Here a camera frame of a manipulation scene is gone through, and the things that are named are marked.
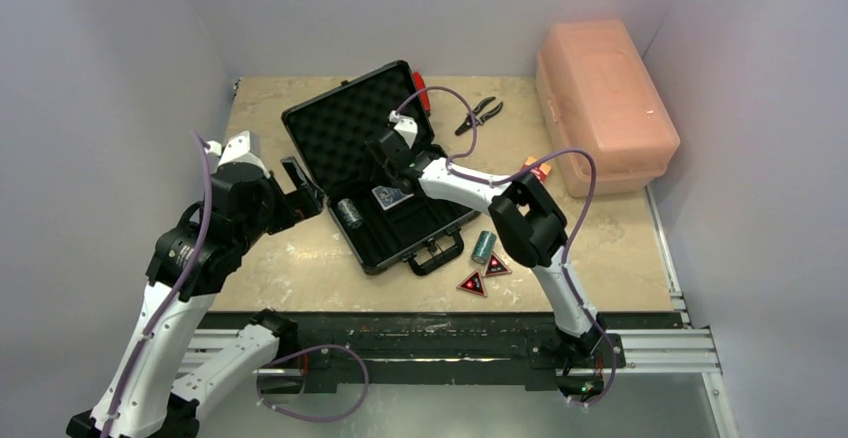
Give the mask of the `blue green poker chip stack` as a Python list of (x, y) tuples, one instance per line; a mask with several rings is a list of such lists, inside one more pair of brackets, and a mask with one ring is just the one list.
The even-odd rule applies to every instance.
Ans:
[(357, 229), (364, 224), (364, 219), (350, 198), (337, 202), (337, 211), (344, 224), (350, 229)]

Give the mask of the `blue playing card deck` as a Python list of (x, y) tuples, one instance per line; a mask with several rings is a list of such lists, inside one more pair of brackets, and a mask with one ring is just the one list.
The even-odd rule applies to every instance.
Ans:
[(377, 186), (371, 190), (371, 193), (383, 211), (388, 211), (413, 197), (412, 194), (404, 193), (398, 188), (386, 186)]

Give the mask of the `red Texas Hold'em card box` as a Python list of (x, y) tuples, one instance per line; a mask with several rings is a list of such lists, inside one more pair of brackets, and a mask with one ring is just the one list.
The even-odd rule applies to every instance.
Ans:
[(541, 183), (544, 183), (552, 170), (552, 166), (547, 162), (537, 164), (537, 161), (538, 158), (535, 156), (529, 156), (523, 165), (523, 169), (529, 169)]

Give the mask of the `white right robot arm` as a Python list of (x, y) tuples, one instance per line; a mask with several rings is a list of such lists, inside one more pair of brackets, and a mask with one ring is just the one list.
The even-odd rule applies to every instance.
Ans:
[(530, 170), (503, 176), (468, 169), (441, 153), (415, 151), (390, 130), (377, 133), (365, 146), (376, 182), (489, 216), (506, 254), (539, 282), (563, 336), (564, 357), (584, 365), (599, 354), (598, 336), (605, 328), (569, 259), (576, 235), (567, 233), (566, 216)]

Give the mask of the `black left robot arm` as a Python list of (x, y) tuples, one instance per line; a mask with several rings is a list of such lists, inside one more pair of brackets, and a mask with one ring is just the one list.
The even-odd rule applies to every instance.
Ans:
[(281, 161), (285, 193), (259, 159), (205, 164), (202, 200), (156, 242), (132, 338), (97, 405), (70, 418), (70, 437), (194, 437), (211, 410), (250, 371), (297, 357), (296, 324), (258, 312), (236, 344), (183, 378), (195, 331), (250, 248), (321, 213), (323, 192), (294, 157)]

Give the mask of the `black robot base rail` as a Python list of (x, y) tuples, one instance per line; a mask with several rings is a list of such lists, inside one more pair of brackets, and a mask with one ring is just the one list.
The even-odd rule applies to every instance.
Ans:
[(235, 386), (333, 393), (342, 384), (502, 385), (586, 399), (617, 377), (720, 369), (711, 333), (672, 312), (607, 314), (608, 336), (586, 357), (558, 337), (548, 312), (291, 312), (288, 319), (296, 344), (281, 355), (292, 359), (272, 359)]

